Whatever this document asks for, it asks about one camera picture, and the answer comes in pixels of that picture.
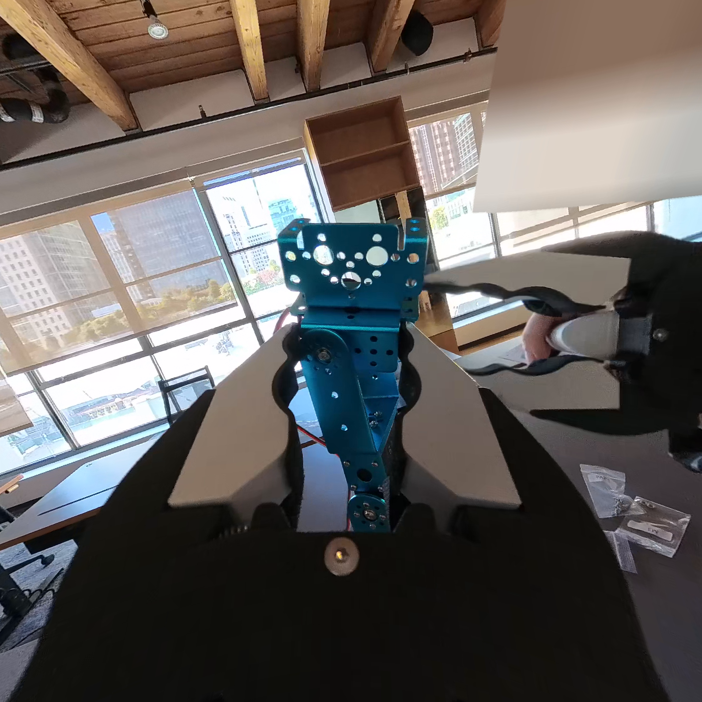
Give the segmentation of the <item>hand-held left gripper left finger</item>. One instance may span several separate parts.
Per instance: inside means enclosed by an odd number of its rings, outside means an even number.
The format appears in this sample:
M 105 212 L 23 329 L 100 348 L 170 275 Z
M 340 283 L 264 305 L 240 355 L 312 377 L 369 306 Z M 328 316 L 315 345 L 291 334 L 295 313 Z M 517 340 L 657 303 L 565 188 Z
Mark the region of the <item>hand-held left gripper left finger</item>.
M 169 496 L 170 507 L 225 505 L 250 524 L 264 503 L 298 526 L 304 471 L 289 405 L 298 391 L 299 324 L 287 324 L 218 383 Z

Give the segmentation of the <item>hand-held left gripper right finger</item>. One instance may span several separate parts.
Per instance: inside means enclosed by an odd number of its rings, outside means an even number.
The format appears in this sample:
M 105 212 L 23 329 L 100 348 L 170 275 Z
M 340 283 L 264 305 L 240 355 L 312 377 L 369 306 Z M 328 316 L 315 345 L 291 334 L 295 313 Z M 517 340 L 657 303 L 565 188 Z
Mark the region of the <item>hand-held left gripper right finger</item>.
M 460 507 L 515 510 L 521 499 L 478 384 L 413 324 L 402 337 L 399 492 L 448 527 Z

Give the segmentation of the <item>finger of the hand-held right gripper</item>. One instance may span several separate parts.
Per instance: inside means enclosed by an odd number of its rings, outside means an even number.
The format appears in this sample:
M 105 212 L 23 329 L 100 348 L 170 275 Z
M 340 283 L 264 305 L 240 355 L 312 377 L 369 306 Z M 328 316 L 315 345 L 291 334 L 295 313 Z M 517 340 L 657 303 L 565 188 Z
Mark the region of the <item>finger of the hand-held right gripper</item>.
M 503 404 L 523 412 L 618 409 L 619 382 L 594 359 L 557 355 L 527 366 L 490 364 L 469 375 Z
M 628 258 L 573 253 L 520 253 L 425 277 L 432 293 L 478 292 L 504 302 L 535 301 L 557 314 L 603 310 L 628 283 Z

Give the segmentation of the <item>blue hobby robot arm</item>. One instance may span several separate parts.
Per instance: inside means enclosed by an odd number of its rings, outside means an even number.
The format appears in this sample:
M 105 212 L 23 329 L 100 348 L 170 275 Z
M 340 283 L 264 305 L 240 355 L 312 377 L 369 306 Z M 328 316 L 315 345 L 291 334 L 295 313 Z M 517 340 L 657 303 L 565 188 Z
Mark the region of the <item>blue hobby robot arm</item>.
M 389 533 L 390 475 L 383 457 L 401 405 L 401 322 L 343 312 L 337 323 L 303 321 L 299 350 L 310 399 L 329 453 L 347 482 L 351 531 Z

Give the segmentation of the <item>wooden side desk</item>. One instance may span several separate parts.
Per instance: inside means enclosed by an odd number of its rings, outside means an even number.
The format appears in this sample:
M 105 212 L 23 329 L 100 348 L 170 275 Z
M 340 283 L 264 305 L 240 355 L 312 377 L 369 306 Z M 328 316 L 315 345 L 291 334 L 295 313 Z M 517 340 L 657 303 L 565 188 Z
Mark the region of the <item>wooden side desk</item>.
M 24 545 L 36 555 L 79 539 L 117 485 L 161 435 L 77 468 L 1 532 L 1 551 Z

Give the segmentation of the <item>grey desk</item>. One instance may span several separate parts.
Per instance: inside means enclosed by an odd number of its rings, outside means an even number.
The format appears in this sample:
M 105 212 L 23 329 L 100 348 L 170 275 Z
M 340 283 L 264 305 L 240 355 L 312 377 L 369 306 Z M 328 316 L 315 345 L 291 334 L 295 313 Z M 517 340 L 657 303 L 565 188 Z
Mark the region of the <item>grey desk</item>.
M 439 556 L 420 584 L 404 574 L 322 606 L 334 636 L 323 701 L 645 701 L 654 671 L 664 701 L 701 700 L 701 479 L 663 455 L 662 434 L 602 436 L 513 413 L 508 448 L 527 458 L 543 513 L 524 522 L 477 508 L 457 560 Z M 632 544 L 637 574 L 619 569 L 578 476 L 580 462 L 622 468 L 644 496 L 692 512 L 672 558 Z

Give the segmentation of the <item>person's right hand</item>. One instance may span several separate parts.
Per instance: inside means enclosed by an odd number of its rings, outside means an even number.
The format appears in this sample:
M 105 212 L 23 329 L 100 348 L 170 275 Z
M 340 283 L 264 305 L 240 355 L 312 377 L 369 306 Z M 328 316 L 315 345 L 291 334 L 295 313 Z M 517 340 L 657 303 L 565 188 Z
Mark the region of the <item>person's right hand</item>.
M 533 313 L 522 332 L 522 346 L 526 363 L 531 365 L 548 359 L 554 353 L 549 343 L 552 330 L 561 323 L 559 317 Z

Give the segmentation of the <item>small clear plastic bag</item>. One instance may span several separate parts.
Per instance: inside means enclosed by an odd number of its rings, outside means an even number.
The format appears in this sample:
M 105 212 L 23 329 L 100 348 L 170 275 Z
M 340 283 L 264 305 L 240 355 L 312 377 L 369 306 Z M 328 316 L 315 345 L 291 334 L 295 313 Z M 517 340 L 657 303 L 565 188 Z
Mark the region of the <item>small clear plastic bag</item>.
M 628 574 L 637 574 L 637 567 L 630 549 L 630 542 L 617 531 L 603 531 L 615 557 L 620 570 Z
M 633 499 L 626 494 L 626 473 L 596 465 L 580 465 L 595 514 L 601 520 L 623 516 Z

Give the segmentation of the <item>window with roller shades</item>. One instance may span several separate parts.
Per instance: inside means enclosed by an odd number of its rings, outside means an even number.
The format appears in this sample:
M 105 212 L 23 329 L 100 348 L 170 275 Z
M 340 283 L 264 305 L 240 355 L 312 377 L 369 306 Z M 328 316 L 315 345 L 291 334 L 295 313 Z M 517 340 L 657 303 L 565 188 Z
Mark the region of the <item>window with roller shades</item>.
M 479 213 L 475 210 L 487 103 L 409 128 L 437 269 L 606 233 L 655 231 L 701 242 L 701 196 L 622 204 Z

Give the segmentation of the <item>long clear plastic bag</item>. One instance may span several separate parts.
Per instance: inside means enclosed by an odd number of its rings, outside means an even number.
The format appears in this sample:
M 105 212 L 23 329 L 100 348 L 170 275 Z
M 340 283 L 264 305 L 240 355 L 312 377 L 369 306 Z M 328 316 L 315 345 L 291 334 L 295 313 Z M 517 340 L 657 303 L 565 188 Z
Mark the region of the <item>long clear plastic bag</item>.
M 680 547 L 691 515 L 636 496 L 615 534 L 644 549 L 672 558 Z

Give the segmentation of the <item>city view window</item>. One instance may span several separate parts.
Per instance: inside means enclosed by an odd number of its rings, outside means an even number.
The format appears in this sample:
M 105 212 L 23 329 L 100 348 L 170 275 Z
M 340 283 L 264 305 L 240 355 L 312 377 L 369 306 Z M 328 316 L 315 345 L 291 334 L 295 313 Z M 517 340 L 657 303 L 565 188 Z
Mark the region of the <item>city view window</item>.
M 1 473 L 156 427 L 160 382 L 251 356 L 295 298 L 296 218 L 322 218 L 302 152 L 2 225 L 1 376 L 27 422 Z

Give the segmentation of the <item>black ceiling fixture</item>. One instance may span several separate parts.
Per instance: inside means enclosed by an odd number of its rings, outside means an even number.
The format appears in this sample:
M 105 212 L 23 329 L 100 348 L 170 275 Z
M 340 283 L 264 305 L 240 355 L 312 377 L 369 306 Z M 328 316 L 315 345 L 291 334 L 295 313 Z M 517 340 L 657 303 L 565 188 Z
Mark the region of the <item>black ceiling fixture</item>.
M 413 56 L 425 54 L 433 42 L 434 27 L 426 16 L 411 10 L 401 31 L 400 41 Z

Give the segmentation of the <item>ceiling spot light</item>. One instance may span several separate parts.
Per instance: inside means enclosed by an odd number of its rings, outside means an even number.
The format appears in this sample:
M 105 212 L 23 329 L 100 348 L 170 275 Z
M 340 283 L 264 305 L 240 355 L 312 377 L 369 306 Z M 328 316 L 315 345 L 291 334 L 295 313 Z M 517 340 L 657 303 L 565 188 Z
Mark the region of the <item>ceiling spot light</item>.
M 169 36 L 169 29 L 159 19 L 151 1 L 141 1 L 143 14 L 148 19 L 147 33 L 157 41 L 165 40 Z

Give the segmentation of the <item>black frame chair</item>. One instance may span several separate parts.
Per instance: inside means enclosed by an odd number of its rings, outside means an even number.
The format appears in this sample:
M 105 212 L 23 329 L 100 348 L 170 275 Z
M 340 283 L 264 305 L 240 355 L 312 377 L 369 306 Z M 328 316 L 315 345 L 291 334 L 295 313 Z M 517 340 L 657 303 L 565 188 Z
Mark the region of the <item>black frame chair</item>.
M 205 392 L 215 389 L 208 366 L 183 373 L 174 378 L 158 380 L 166 419 L 172 426 Z

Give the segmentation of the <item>wooden wall shelf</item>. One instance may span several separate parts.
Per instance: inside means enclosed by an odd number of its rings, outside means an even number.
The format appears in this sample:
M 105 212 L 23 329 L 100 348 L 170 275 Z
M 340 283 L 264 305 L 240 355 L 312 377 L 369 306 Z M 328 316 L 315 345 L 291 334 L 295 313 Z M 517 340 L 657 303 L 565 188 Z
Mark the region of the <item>wooden wall shelf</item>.
M 303 138 L 334 213 L 420 187 L 399 95 L 308 118 Z

